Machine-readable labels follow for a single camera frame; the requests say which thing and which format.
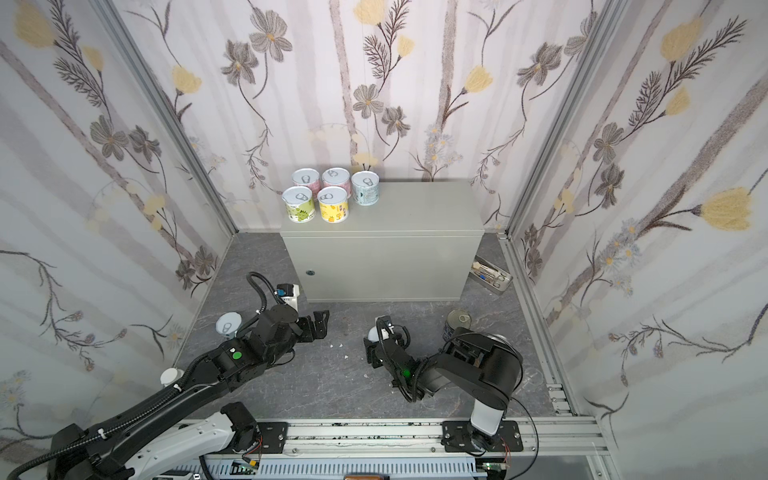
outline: yellow can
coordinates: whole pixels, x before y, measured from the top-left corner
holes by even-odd
[[[325,187],[317,194],[320,216],[328,223],[343,222],[349,216],[346,190],[341,187]]]

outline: yellow flower print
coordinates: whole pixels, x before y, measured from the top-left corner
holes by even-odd
[[[690,95],[688,94],[688,90],[685,87],[680,87],[667,104],[667,110],[665,110],[664,113],[667,115],[681,114],[686,111],[689,105]]]
[[[397,38],[397,54],[400,55],[401,57],[407,56],[409,53],[413,51],[414,45],[415,45],[415,42],[413,40],[406,37],[405,35],[400,35]]]
[[[101,52],[98,48],[83,46],[83,55],[88,59],[93,68],[98,71],[104,70],[104,57],[101,56]]]
[[[701,30],[701,17],[681,23],[661,39],[661,56],[667,61],[680,60],[693,46]]]
[[[48,19],[31,2],[21,2],[16,11],[16,36],[35,48],[53,45],[56,39]]]
[[[181,65],[175,65],[171,74],[174,77],[174,87],[183,94],[195,93],[200,90],[200,84],[203,83],[201,78],[196,77]]]
[[[574,212],[574,195],[569,189],[564,189],[560,193],[560,197],[554,201],[553,205],[555,210],[560,210],[565,207],[565,213],[572,214]]]
[[[370,165],[371,167],[375,167],[379,164],[379,159],[371,155],[369,152],[358,152],[353,156],[353,158],[358,164]]]
[[[144,213],[154,215],[159,209],[165,207],[165,197],[162,195],[150,195],[144,204]]]
[[[718,230],[739,231],[750,227],[747,217],[752,213],[752,197],[744,187],[732,188],[714,194],[709,200],[695,208],[693,213],[701,216],[709,225]]]
[[[384,20],[384,7],[384,0],[360,0],[353,13],[364,25],[378,25]]]
[[[467,81],[464,83],[464,89],[469,93],[477,93],[485,90],[492,82],[491,74],[484,67],[478,65],[469,72]]]

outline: cable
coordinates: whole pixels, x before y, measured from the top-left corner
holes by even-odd
[[[296,358],[296,350],[290,349],[286,353],[292,353],[293,354],[293,356],[290,357],[290,360],[288,360],[287,362],[283,362],[283,363],[273,363],[272,365],[268,366],[266,369],[269,370],[269,369],[275,368],[276,366],[287,365],[287,364],[291,363],[293,361],[293,359]]]
[[[26,472],[28,470],[31,470],[32,468],[34,468],[34,467],[36,467],[38,465],[42,465],[42,464],[44,464],[46,462],[50,462],[54,458],[58,458],[58,457],[62,456],[65,453],[69,453],[69,452],[71,452],[73,450],[79,449],[79,448],[84,447],[86,445],[90,445],[91,443],[96,442],[97,440],[102,440],[105,437],[108,437],[112,433],[119,432],[120,430],[126,428],[127,426],[133,424],[134,422],[137,422],[138,420],[141,420],[142,418],[144,418],[144,417],[154,413],[161,406],[163,406],[166,402],[168,402],[173,397],[175,397],[176,394],[178,394],[178,393],[179,393],[178,390],[176,390],[175,388],[170,387],[169,395],[164,396],[159,402],[157,402],[156,404],[154,404],[150,408],[144,410],[143,412],[138,413],[137,415],[131,417],[130,419],[125,420],[124,422],[121,422],[121,423],[117,424],[116,426],[114,426],[114,427],[112,427],[112,428],[110,428],[108,430],[100,430],[100,432],[97,432],[97,433],[93,434],[90,437],[87,437],[85,439],[79,440],[79,441],[77,441],[75,443],[71,443],[71,444],[69,444],[69,445],[67,445],[65,447],[61,447],[60,449],[51,450],[50,452],[48,452],[48,453],[46,453],[44,455],[41,455],[41,456],[39,456],[37,458],[34,458],[34,459],[30,460],[29,462],[21,464],[18,467],[14,468],[13,471],[11,471],[11,473],[8,474],[7,479],[8,480],[20,480],[19,477],[18,477],[19,475],[21,475],[22,473],[24,473],[24,472]]]
[[[392,359],[389,358],[389,354],[386,352],[386,348],[384,348],[384,335],[382,334],[382,329],[387,329],[386,324],[384,323],[384,320],[382,319],[376,319],[376,333],[379,334],[379,345],[382,346],[382,353],[384,354],[384,361],[386,362],[387,366],[395,372],[397,369],[395,368],[395,363],[392,361]],[[409,394],[406,392],[406,389],[403,388],[402,385],[400,385],[400,382],[398,382],[397,389],[402,394],[402,397],[406,399],[408,403],[414,403],[416,402],[416,399],[409,396]]]
[[[512,399],[515,400],[523,408],[523,410],[525,410],[525,414],[528,415],[528,418],[531,420],[531,426],[533,426],[533,433],[536,434],[536,452],[533,454],[533,460],[531,460],[531,463],[528,464],[527,467],[525,467],[525,470],[523,470],[522,472],[518,473],[514,477],[507,478],[506,480],[513,480],[514,478],[517,478],[517,477],[523,475],[524,473],[526,473],[528,470],[531,469],[533,464],[536,463],[536,458],[538,458],[538,430],[536,429],[536,424],[533,423],[533,417],[531,417],[531,413],[528,412],[528,409],[525,408],[525,405],[523,405],[522,402],[520,402],[520,400],[516,399],[515,397],[512,397]]]
[[[82,440],[78,440],[74,443],[61,447],[60,449],[51,450],[50,452],[44,455],[41,455],[37,458],[30,460],[29,462],[19,465],[18,467],[14,468],[13,471],[11,471],[11,473],[8,474],[7,480],[20,480],[18,477],[19,475],[21,475],[22,473],[28,470],[31,470],[32,468],[38,465],[42,465],[46,462],[50,462],[54,458],[58,458],[64,455],[65,453],[69,453],[73,450],[79,449],[86,445],[90,445],[91,443],[96,442],[98,440],[104,440],[109,435],[112,435],[113,433],[124,430],[128,426],[133,425],[139,420],[155,413],[158,409],[165,406],[167,403],[169,403],[171,400],[173,400],[177,395],[181,393],[181,391],[184,389],[185,385],[189,381],[189,378],[192,376],[192,371],[194,370],[194,368],[200,362],[202,362],[205,358],[206,358],[206,355],[203,354],[198,356],[196,359],[192,360],[192,363],[190,363],[190,365],[184,371],[184,374],[181,376],[179,381],[176,382],[174,386],[167,387],[166,388],[167,393],[161,396],[160,399],[157,402],[155,402],[152,406],[147,407],[143,412],[139,412],[133,417],[130,417],[129,419],[126,419],[123,422],[120,422],[117,425],[110,427],[109,429],[106,429],[106,430],[99,429],[98,432],[94,433],[90,437],[84,438]]]
[[[406,335],[406,344],[403,346],[403,349],[407,349],[408,345],[411,344],[411,333],[408,331],[407,328],[405,328],[402,325],[392,325],[392,326],[397,326],[397,327],[401,328],[402,332],[405,333],[405,335]]]
[[[200,468],[203,470],[203,475],[205,476],[205,480],[214,480],[214,476],[210,474],[208,465],[205,462],[205,455],[200,455],[199,457],[197,457],[197,459],[200,460]]]
[[[256,290],[256,293],[259,294],[259,298],[261,299],[261,307],[259,308],[259,312],[263,312],[266,310],[266,295],[264,294],[264,290],[261,289],[261,287],[256,283],[256,280],[253,278],[259,278],[260,273],[257,272],[249,272],[245,276],[245,280],[248,281],[248,284],[253,287],[254,290]]]
[[[259,280],[261,280],[262,282],[264,282],[264,285],[266,285],[266,288],[270,289],[270,293],[272,293],[272,297],[275,299],[275,303],[277,303],[278,305],[285,305],[286,304],[285,300],[283,300],[277,294],[277,290],[275,290],[275,287],[272,286],[272,283],[269,281],[269,279],[267,279],[264,275],[262,275],[261,273],[258,273],[258,272],[249,272],[248,275],[247,275],[247,278],[251,279],[254,276],[256,278],[258,278]]]

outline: wall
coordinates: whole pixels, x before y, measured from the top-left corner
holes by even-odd
[[[229,236],[87,2],[0,12],[7,473],[158,390]]]
[[[762,478],[768,5],[632,1],[514,232],[624,478]]]
[[[494,230],[602,2],[116,4],[239,227],[280,227],[295,169],[344,166],[468,179]]]

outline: gray flower print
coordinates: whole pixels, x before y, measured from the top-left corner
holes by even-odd
[[[150,140],[149,134],[144,131],[143,128],[136,125],[136,128],[128,135],[131,137],[131,144],[134,147],[134,152],[137,154],[144,154],[147,159],[147,163],[152,163],[152,154],[160,156],[160,142],[157,140]]]
[[[518,70],[518,85],[524,87],[533,80],[536,85],[543,85],[547,73],[560,66],[560,50],[562,45],[549,45],[546,41],[538,48],[535,55],[531,56],[533,65]]]
[[[240,77],[242,77],[250,84],[256,83],[251,68],[258,66],[259,61],[250,50],[250,45],[242,41],[227,40],[227,51],[224,53],[224,57],[231,62],[228,67],[221,68],[221,73],[227,76],[228,82],[237,85]]]
[[[594,189],[595,195],[603,196],[603,208],[608,208],[611,205],[616,204],[616,195],[614,192],[616,189],[621,188],[621,181],[624,179],[624,170],[619,170],[616,164],[611,166],[600,174],[600,179],[603,180],[596,189]]]
[[[104,115],[99,115],[98,121],[91,123],[91,139],[101,145],[104,158],[114,154],[119,161],[123,160],[123,148],[128,145],[128,136],[123,131],[113,131],[112,122]]]
[[[624,129],[619,128],[615,121],[606,125],[603,128],[603,136],[594,141],[594,147],[597,150],[594,151],[592,159],[594,161],[601,161],[604,164],[612,163],[616,158],[614,147],[619,144],[623,134]]]
[[[536,277],[538,269],[541,268],[542,264],[544,264],[544,261],[541,259],[541,254],[538,250],[532,248],[531,251],[528,252],[528,259],[525,261],[525,266],[527,266],[528,270],[531,272],[531,278]]]
[[[379,89],[371,84],[370,86],[360,85],[355,90],[357,103],[352,106],[353,110],[360,111],[363,118],[370,118],[371,112],[380,114],[384,111],[384,103],[376,100],[379,96]]]
[[[176,278],[182,282],[182,290],[186,290],[192,286],[192,276],[194,275],[194,268],[189,260],[182,260],[179,262],[179,267],[176,269]]]
[[[568,41],[565,42],[565,49],[563,49],[563,53],[569,57],[580,54],[581,51],[584,50],[584,46],[587,44],[589,33],[592,31],[594,21],[597,19],[598,13],[590,12],[589,16],[581,21],[581,35],[570,37]]]
[[[537,235],[538,231],[536,230],[536,226],[531,223],[531,227],[525,231],[525,244],[533,245],[533,243],[536,241]]]
[[[277,13],[267,10],[265,15],[258,8],[254,8],[250,21],[260,30],[250,34],[253,50],[262,53],[269,50],[274,61],[283,61],[283,52],[293,50],[293,45],[283,38],[288,25]]]
[[[402,122],[405,118],[405,114],[402,113],[402,108],[387,108],[382,115],[382,121],[386,124],[386,134],[391,135],[395,130],[401,137],[405,137],[408,134],[408,130],[411,126]]]
[[[200,245],[200,249],[194,254],[194,266],[200,275],[210,273],[210,268],[214,265],[214,256],[209,253],[205,247]]]

